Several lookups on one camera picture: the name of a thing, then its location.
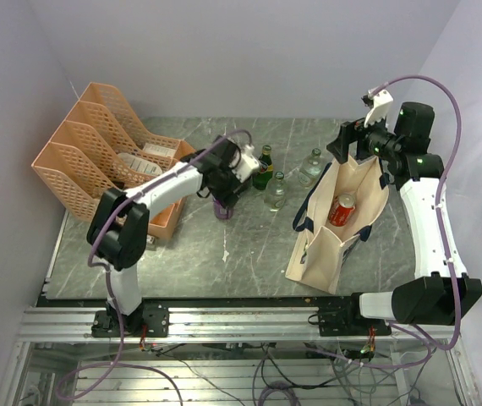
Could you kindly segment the red cola can front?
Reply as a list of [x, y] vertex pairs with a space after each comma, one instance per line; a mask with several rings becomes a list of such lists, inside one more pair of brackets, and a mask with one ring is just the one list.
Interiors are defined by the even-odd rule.
[[332, 226], [343, 227], [355, 211], [354, 195], [343, 193], [335, 197], [328, 213], [328, 221]]

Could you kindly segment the cream canvas tote bag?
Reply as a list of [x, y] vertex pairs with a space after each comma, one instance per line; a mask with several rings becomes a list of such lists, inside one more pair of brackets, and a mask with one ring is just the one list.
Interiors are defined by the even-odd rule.
[[[338, 227], [328, 215], [334, 200], [343, 194], [354, 198], [353, 215]], [[344, 164], [326, 164], [293, 220], [298, 237], [286, 278], [334, 294], [344, 261], [358, 242], [369, 238], [388, 196], [378, 157], [362, 163], [349, 157]]]

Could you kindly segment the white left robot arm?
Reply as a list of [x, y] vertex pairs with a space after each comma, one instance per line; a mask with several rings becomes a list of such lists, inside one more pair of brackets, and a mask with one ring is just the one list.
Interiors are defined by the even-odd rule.
[[182, 157], [158, 177], [133, 187], [110, 188], [99, 200], [86, 235], [90, 267], [106, 273], [107, 308], [112, 324], [133, 336], [143, 324], [137, 264], [145, 252], [149, 222], [173, 203], [206, 191], [224, 210], [238, 202], [260, 164], [251, 140], [240, 145], [235, 129], [217, 136], [204, 150]]

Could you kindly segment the clear Chang bottle front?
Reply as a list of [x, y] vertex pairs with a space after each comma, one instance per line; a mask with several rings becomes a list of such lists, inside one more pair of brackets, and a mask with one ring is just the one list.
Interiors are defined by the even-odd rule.
[[283, 172], [276, 172], [267, 183], [264, 203], [270, 211], [279, 211], [286, 200], [286, 182]]

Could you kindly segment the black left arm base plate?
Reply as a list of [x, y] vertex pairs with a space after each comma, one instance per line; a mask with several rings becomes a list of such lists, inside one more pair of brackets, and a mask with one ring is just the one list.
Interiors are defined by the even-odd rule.
[[[169, 329], [169, 311], [161, 304], [142, 303], [131, 315], [122, 315], [125, 337], [166, 337]], [[120, 337], [117, 312], [107, 304], [95, 313], [91, 336]]]

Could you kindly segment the purple Fanta can front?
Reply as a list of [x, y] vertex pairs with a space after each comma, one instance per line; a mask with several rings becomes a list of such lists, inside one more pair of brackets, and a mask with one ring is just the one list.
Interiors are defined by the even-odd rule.
[[228, 220], [233, 217], [233, 209], [224, 207], [218, 200], [213, 200], [213, 211], [219, 220]]

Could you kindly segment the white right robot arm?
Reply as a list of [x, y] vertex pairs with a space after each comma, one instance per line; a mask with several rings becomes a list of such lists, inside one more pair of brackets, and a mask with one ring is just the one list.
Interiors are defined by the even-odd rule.
[[365, 97], [364, 118], [342, 123], [327, 150], [345, 163], [352, 143], [356, 157], [376, 156], [386, 163], [381, 183], [392, 182], [403, 202], [414, 242], [414, 279], [391, 292], [363, 293], [359, 305], [344, 312], [344, 327], [364, 333], [373, 319], [402, 324], [451, 326], [482, 294], [482, 283], [468, 276], [454, 243], [446, 213], [444, 164], [428, 151], [433, 107], [407, 101], [401, 105], [394, 130], [386, 127], [390, 102]]

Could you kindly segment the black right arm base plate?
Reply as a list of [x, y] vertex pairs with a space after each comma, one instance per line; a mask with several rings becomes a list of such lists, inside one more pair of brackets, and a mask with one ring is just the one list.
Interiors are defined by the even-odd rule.
[[391, 328], [381, 319], [364, 318], [351, 308], [319, 308], [307, 322], [317, 326], [322, 337], [389, 336]]

